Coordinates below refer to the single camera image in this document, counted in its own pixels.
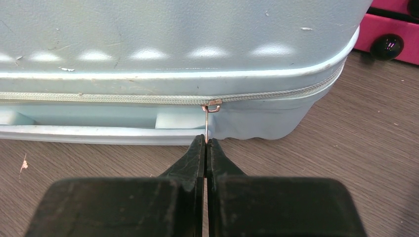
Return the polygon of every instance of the white zipper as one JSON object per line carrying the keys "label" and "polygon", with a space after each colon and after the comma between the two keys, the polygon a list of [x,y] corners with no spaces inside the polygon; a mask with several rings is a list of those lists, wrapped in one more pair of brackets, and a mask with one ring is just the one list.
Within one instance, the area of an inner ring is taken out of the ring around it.
{"label": "white zipper", "polygon": [[315,94],[331,84],[339,77],[344,63],[325,80],[304,88],[273,92],[231,94],[218,96],[194,95],[113,95],[113,94],[82,94],[82,93],[36,93],[36,92],[0,92],[0,103],[19,102],[91,102],[91,103],[135,103],[159,105],[219,105],[225,102],[254,99],[286,99],[298,98]]}

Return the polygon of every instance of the black ball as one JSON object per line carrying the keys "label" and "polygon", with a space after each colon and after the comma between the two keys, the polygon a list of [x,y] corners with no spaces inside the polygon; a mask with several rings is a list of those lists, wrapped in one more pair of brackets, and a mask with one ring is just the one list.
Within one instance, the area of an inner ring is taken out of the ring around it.
{"label": "black ball", "polygon": [[370,53],[378,60],[386,61],[399,56],[404,47],[403,39],[394,34],[388,34],[377,38],[371,45]]}
{"label": "black ball", "polygon": [[419,0],[410,0],[407,5],[407,11],[414,18],[419,18]]}

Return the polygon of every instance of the zipper slider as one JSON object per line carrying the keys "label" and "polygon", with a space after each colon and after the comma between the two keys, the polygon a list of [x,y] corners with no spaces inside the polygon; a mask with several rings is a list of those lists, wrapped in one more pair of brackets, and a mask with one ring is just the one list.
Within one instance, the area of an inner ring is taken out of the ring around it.
{"label": "zipper slider", "polygon": [[[211,100],[208,103],[201,105],[205,112],[205,144],[208,144],[208,113],[217,113],[221,109],[222,100]],[[217,105],[213,110],[208,109],[208,106]]]}

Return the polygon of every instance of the black knob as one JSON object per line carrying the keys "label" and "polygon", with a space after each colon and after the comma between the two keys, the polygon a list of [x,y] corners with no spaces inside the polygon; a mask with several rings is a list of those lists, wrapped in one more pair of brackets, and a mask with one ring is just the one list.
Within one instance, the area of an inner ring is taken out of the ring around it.
{"label": "black knob", "polygon": [[391,60],[399,56],[404,47],[403,39],[394,34],[383,35],[371,45],[371,55],[382,61]]}
{"label": "black knob", "polygon": [[407,4],[407,11],[414,18],[419,18],[419,0],[410,0]]}

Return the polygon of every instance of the zipper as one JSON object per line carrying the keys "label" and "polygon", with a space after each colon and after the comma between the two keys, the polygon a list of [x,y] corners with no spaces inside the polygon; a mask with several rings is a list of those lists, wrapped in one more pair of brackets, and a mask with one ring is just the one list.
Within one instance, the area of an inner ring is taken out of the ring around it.
{"label": "zipper", "polygon": [[136,103],[159,105],[199,105],[213,106],[226,102],[255,99],[288,99],[304,97],[330,86],[343,70],[341,66],[325,80],[304,88],[260,93],[231,94],[218,96],[188,95],[113,95],[82,93],[37,93],[37,92],[0,92],[0,103],[20,102],[91,102],[91,103]]}

